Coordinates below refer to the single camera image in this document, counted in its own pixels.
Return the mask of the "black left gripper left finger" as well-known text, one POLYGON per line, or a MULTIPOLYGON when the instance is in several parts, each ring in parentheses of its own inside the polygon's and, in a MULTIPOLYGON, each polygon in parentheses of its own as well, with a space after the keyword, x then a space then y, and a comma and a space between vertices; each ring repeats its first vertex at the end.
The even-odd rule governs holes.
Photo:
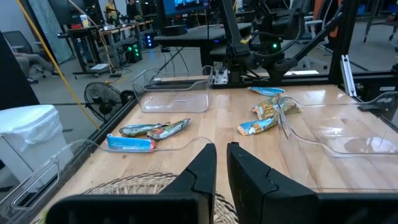
POLYGON ((213 224, 216 163, 206 144, 159 193, 72 195, 49 209, 46 224, 213 224))

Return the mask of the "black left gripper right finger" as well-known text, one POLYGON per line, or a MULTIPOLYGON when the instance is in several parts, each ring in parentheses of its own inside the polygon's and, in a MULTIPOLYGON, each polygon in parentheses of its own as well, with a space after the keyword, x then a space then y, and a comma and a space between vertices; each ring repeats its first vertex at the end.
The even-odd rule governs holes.
POLYGON ((398 193, 317 193, 227 145, 239 224, 398 224, 398 193))

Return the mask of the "blue orange granola bar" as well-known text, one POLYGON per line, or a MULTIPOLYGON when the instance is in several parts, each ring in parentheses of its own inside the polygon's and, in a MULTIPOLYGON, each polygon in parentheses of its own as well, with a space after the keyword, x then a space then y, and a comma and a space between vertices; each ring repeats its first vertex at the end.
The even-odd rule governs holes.
POLYGON ((260 95, 264 96, 274 96, 279 93, 285 93, 285 90, 281 88, 273 88, 273 87, 255 87, 255 86, 250 86, 248 87, 249 90, 254 91, 260 95))
POLYGON ((301 112, 301 109, 293 101, 281 100, 284 97, 287 97, 287 95, 284 93, 277 93, 254 106, 251 111, 257 115, 259 120, 272 118, 279 110, 282 110, 285 114, 301 112))
POLYGON ((267 119, 242 123, 242 124, 238 125, 236 127, 236 129, 241 135, 248 136, 248 135, 259 134, 264 131, 267 131, 268 129, 272 128, 276 124, 277 124, 277 118, 275 116, 273 116, 273 117, 270 117, 267 119))

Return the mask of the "green brown granola bar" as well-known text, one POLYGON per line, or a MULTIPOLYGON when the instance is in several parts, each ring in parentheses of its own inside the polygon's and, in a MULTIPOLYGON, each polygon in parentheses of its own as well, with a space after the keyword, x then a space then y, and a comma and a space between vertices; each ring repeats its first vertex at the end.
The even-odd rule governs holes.
POLYGON ((171 137, 172 135, 180 132, 185 126, 191 121, 190 118, 185 118, 181 121, 177 121, 176 123, 161 127, 155 128, 147 132, 146 136, 152 140, 160 141, 171 137))

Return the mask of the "blue granola bar red ends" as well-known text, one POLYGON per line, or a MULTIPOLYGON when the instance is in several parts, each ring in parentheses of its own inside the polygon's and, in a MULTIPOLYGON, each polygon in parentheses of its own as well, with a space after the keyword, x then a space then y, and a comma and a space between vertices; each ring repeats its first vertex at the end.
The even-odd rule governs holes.
POLYGON ((119 152, 152 152, 155 150, 155 141, 151 139, 127 138, 108 134, 106 137, 107 147, 119 152))

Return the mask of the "blue foil granola bar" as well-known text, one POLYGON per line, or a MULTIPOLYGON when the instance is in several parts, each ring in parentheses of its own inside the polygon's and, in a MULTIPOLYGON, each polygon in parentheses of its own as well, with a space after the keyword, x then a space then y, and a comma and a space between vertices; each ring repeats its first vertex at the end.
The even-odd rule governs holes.
POLYGON ((122 136, 132 138, 134 136, 145 135, 150 130, 161 128, 168 125, 170 125, 170 122, 157 123, 157 124, 132 124, 129 126, 119 128, 118 131, 122 136))

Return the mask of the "white printed paper sheet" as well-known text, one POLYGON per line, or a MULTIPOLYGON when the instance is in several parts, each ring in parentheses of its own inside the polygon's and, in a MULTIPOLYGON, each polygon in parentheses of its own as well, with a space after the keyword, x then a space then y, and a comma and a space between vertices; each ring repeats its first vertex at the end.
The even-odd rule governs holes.
POLYGON ((291 75, 318 75, 319 72, 316 70, 297 70, 297 71, 288 71, 285 73, 285 76, 291 75))

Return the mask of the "round wicker basket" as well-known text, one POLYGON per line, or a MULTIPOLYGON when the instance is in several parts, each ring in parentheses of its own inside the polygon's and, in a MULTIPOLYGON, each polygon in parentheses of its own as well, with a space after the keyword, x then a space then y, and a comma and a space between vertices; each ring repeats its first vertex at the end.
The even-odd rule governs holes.
MULTIPOLYGON (((76 194, 158 194, 177 178, 172 173, 143 173, 130 175, 105 182, 96 186, 73 187, 71 183, 65 184, 61 191, 46 205, 30 224, 45 224, 45 216, 55 201, 76 194)), ((236 210, 224 196, 215 195, 214 224, 239 224, 236 210)))

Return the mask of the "black desk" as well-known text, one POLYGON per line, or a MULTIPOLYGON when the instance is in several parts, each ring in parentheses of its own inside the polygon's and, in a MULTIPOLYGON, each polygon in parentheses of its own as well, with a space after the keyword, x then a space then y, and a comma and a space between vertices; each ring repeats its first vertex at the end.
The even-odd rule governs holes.
POLYGON ((201 65, 213 65, 224 59, 244 61, 251 56, 248 41, 250 23, 227 22, 189 28, 181 35, 160 35, 154 38, 163 47, 198 47, 201 65))

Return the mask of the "white chair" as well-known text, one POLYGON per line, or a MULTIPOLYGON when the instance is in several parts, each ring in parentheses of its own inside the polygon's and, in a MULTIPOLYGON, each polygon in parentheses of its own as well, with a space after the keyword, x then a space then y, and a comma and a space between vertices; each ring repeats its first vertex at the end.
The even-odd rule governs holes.
MULTIPOLYGON (((320 30, 323 30, 325 22, 321 19, 314 19, 313 16, 305 17, 305 32, 300 38, 303 43, 307 44, 316 37, 317 25, 320 25, 320 30)), ((302 59, 303 68, 310 70, 314 65, 321 66, 323 70, 326 70, 328 68, 327 62, 312 56, 304 56, 304 58, 302 59)))

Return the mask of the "black box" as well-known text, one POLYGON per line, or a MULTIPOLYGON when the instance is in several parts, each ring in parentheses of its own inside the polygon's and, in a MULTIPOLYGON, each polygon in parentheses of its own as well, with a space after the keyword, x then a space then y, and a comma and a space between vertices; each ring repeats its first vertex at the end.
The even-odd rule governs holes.
POLYGON ((164 36, 183 35, 187 33, 187 30, 188 28, 186 25, 167 26, 162 29, 162 35, 164 36))

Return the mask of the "large display screen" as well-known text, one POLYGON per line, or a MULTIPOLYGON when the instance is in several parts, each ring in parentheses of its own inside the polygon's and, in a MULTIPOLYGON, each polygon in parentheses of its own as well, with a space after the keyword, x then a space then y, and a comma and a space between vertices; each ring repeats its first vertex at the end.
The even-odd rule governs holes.
POLYGON ((209 0, 162 0, 162 3, 166 16, 176 16, 205 10, 209 0))

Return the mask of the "clear plastic storage bin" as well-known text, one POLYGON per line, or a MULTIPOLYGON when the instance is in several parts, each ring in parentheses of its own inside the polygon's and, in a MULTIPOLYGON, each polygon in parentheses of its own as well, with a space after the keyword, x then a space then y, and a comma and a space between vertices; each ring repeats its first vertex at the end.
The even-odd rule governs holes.
POLYGON ((398 191, 398 92, 306 105, 283 97, 280 150, 291 179, 325 192, 398 191))
POLYGON ((53 195, 78 174, 81 180, 76 184, 92 187, 109 182, 116 177, 116 166, 112 156, 159 155, 167 151, 189 151, 201 149, 211 140, 197 137, 181 146, 156 147, 152 152, 119 152, 82 139, 66 145, 34 171, 26 180, 0 200, 0 224, 28 224, 41 211, 53 195))
POLYGON ((145 113, 202 113, 210 106, 212 74, 209 65, 200 75, 147 69, 132 80, 132 89, 145 113))

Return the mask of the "computer tower blue lights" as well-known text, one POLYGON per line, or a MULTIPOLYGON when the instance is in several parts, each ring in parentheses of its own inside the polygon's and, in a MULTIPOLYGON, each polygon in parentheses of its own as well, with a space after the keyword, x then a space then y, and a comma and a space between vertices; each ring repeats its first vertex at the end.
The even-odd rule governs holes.
POLYGON ((154 40, 156 36, 156 32, 148 32, 144 34, 144 46, 146 49, 153 49, 159 45, 159 43, 154 40))

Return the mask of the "computer tower green lights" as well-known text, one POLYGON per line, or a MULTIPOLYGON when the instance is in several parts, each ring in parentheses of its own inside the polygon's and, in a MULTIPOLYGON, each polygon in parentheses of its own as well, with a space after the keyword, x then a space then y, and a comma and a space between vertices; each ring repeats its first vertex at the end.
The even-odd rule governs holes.
POLYGON ((137 63, 142 60, 141 47, 138 42, 126 44, 124 46, 124 53, 129 63, 137 63))

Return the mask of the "person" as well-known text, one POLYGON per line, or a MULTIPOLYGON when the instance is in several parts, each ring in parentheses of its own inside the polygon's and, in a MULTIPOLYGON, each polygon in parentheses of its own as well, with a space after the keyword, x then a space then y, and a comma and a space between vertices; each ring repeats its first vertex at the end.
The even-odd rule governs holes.
POLYGON ((128 0, 126 4, 126 14, 129 20, 134 20, 139 15, 136 7, 136 0, 128 0))
POLYGON ((104 16, 108 24, 115 24, 118 18, 118 11, 114 5, 114 0, 107 0, 104 7, 104 16))
POLYGON ((54 71, 54 66, 37 54, 14 53, 15 59, 20 65, 24 75, 29 78, 30 66, 32 64, 40 65, 48 72, 54 71))

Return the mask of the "black floor fan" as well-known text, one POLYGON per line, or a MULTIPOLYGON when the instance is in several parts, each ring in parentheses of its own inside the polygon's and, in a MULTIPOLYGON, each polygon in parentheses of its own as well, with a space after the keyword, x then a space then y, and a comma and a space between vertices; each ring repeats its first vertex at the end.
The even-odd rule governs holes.
POLYGON ((84 91, 85 107, 106 123, 122 107, 121 92, 103 82, 91 82, 84 91))

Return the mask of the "white trash can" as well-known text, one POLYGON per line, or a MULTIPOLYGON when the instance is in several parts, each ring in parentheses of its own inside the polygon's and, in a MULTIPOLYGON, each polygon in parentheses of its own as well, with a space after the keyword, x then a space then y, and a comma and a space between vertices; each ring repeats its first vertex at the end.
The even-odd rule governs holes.
POLYGON ((0 111, 0 161, 18 183, 66 145, 60 116, 53 105, 0 111))

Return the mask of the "grey partition panel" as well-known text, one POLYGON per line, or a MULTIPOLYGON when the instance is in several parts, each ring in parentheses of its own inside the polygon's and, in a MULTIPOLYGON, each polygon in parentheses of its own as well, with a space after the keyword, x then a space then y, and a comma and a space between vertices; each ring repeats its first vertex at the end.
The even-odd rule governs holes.
POLYGON ((70 60, 73 56, 72 50, 65 39, 58 37, 62 29, 49 0, 27 0, 27 2, 35 25, 55 60, 58 63, 70 60))

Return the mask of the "grey office chair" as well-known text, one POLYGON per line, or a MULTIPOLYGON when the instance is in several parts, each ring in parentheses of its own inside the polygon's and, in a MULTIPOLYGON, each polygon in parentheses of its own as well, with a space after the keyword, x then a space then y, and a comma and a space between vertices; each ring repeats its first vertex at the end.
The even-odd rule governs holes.
POLYGON ((32 62, 29 62, 26 54, 34 53, 29 41, 25 38, 21 31, 7 31, 2 33, 7 43, 9 44, 14 57, 16 58, 20 68, 22 69, 27 81, 30 84, 37 84, 38 81, 31 78, 29 75, 32 62))

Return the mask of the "silver aluminium bracket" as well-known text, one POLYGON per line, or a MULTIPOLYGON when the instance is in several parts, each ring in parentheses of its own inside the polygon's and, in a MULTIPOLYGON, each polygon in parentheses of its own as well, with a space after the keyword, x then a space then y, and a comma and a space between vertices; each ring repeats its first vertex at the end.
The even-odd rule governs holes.
POLYGON ((341 56, 340 65, 346 94, 349 96, 357 96, 348 55, 341 56))

